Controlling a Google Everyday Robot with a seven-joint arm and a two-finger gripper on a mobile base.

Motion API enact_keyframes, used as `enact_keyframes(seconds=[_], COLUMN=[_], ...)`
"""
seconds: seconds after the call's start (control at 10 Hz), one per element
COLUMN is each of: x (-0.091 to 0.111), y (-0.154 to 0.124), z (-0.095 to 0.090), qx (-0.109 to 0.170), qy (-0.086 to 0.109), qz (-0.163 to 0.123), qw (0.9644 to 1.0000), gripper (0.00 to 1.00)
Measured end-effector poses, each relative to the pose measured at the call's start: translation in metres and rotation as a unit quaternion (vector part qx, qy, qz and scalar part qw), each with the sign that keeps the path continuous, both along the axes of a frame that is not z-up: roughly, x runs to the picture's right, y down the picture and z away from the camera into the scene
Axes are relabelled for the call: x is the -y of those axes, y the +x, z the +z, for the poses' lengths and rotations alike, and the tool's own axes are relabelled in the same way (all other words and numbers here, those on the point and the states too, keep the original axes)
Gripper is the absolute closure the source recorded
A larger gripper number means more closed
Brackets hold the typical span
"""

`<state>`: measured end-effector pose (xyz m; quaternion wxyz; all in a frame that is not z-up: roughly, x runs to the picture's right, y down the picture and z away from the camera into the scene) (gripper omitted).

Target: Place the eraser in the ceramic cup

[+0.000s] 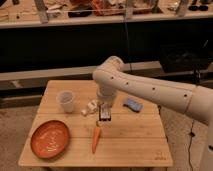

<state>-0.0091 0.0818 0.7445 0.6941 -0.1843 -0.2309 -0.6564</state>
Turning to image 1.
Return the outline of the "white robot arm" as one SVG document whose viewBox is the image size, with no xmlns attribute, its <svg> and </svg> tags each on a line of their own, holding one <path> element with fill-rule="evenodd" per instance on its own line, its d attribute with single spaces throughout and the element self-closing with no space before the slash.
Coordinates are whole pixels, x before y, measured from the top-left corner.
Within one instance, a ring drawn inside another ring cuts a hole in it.
<svg viewBox="0 0 213 171">
<path fill-rule="evenodd" d="M 126 74 L 123 66 L 119 57 L 111 56 L 94 70 L 98 99 L 112 102 L 120 90 L 206 124 L 208 132 L 199 171 L 213 171 L 213 89 Z"/>
</svg>

